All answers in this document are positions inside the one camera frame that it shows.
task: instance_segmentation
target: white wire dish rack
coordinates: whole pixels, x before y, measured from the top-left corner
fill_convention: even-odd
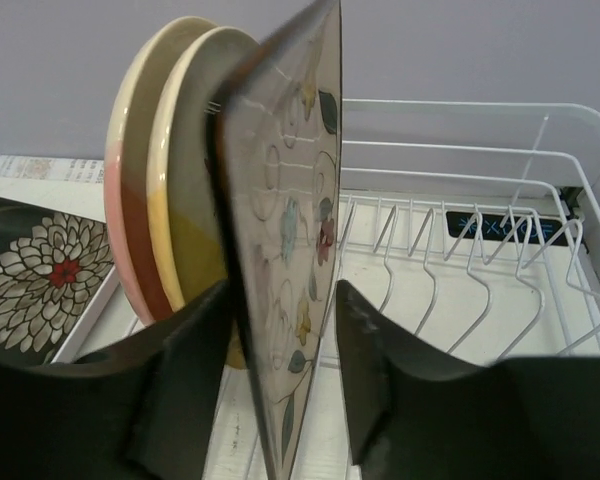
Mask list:
[[[549,104],[346,100],[344,108],[338,278],[474,363],[600,355],[600,205],[590,181],[600,177],[600,114]],[[357,115],[409,142],[384,131],[361,140]],[[430,131],[413,135],[423,124]],[[581,164],[571,152],[585,137],[596,158]],[[359,477],[349,466],[332,310],[296,479]],[[125,335],[136,328],[130,319]],[[206,478],[266,478],[252,410],[246,375],[227,370]]]

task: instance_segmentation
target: painted leaf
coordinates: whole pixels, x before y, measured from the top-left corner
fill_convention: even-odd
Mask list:
[[[320,221],[323,222],[327,218],[329,218],[329,215],[331,214],[331,211],[333,210],[333,204],[331,203],[330,199],[323,198],[322,200],[320,200],[319,208],[320,208]]]
[[[328,92],[320,90],[320,110],[322,110],[322,123],[324,128],[331,135],[335,135],[338,131],[338,104]]]
[[[293,432],[293,416],[295,410],[295,393],[292,393],[287,402],[287,407],[284,409],[284,417],[282,418],[282,462],[287,455],[289,442],[291,442],[291,433]]]
[[[311,275],[309,275],[309,297],[314,302],[318,300],[318,283],[316,282],[316,273],[311,268]]]
[[[291,355],[288,369],[291,373],[302,373],[305,363],[307,363],[307,359],[304,357],[304,354],[300,350],[296,350]]]

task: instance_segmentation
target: yellow painted flower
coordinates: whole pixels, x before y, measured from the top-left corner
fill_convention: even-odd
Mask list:
[[[296,322],[296,337],[304,346],[307,343],[307,334],[311,332],[311,317],[309,317],[309,300],[305,292],[298,302],[298,318]]]

